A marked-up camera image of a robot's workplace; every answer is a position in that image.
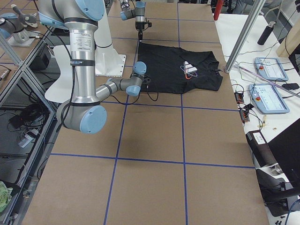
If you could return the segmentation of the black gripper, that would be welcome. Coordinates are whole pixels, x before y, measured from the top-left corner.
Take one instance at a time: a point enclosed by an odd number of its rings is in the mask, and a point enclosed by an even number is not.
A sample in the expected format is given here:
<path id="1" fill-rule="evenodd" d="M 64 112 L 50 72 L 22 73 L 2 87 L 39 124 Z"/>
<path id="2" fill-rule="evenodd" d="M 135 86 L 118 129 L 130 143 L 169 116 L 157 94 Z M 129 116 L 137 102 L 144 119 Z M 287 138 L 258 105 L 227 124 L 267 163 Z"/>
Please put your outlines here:
<path id="1" fill-rule="evenodd" d="M 143 40 L 143 30 L 145 29 L 145 22 L 135 22 L 135 28 L 138 31 L 138 40 L 142 42 Z"/>
<path id="2" fill-rule="evenodd" d="M 142 80 L 142 84 L 149 86 L 150 83 L 151 83 L 151 78 L 148 76 L 145 76 Z"/>

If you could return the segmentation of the grey third robot arm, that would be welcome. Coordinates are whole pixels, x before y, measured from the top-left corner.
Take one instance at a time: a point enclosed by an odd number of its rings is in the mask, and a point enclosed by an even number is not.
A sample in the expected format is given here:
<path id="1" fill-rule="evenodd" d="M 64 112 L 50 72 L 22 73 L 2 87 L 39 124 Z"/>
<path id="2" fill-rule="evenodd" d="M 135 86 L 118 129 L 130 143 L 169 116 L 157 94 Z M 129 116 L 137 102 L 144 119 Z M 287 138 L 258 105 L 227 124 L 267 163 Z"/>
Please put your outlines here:
<path id="1" fill-rule="evenodd" d="M 25 28 L 28 26 L 37 28 L 37 12 L 33 14 L 23 14 L 16 4 L 11 4 L 14 13 L 4 13 L 0 15 L 0 33 L 7 39 L 7 42 L 14 47 L 29 47 L 32 38 L 30 32 Z"/>

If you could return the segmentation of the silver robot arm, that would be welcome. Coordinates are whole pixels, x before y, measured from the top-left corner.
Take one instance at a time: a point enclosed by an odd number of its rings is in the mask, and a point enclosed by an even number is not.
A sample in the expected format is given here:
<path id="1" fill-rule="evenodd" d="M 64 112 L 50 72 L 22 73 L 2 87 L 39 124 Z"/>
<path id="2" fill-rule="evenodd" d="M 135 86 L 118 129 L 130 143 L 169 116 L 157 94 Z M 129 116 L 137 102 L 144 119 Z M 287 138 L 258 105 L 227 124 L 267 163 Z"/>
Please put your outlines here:
<path id="1" fill-rule="evenodd" d="M 120 0 L 120 17 L 123 21 L 135 18 L 135 29 L 138 31 L 138 40 L 142 42 L 143 31 L 148 23 L 145 17 L 145 2 L 137 1 L 134 8 L 130 8 L 128 0 Z"/>
<path id="2" fill-rule="evenodd" d="M 105 3 L 102 0 L 42 0 L 39 18 L 43 25 L 69 30 L 72 90 L 69 100 L 59 106 L 57 119 L 62 126 L 86 134 L 95 134 L 105 125 L 107 112 L 101 102 L 117 91 L 138 96 L 146 73 L 146 64 L 133 65 L 130 78 L 113 75 L 105 84 L 96 87 L 99 68 L 114 68 L 123 64 L 122 56 L 108 45 L 111 41 Z"/>

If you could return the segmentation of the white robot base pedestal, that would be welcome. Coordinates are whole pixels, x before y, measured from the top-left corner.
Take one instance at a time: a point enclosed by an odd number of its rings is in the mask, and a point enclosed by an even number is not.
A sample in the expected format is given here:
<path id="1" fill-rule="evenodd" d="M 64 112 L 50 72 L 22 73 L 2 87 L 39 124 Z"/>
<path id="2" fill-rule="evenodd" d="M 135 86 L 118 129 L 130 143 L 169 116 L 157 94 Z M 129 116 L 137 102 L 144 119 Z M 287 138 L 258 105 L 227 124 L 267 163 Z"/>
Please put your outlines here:
<path id="1" fill-rule="evenodd" d="M 95 73 L 97 76 L 121 77 L 123 74 L 126 55 L 118 54 L 113 47 L 107 13 L 98 21 L 98 29 L 94 33 Z"/>

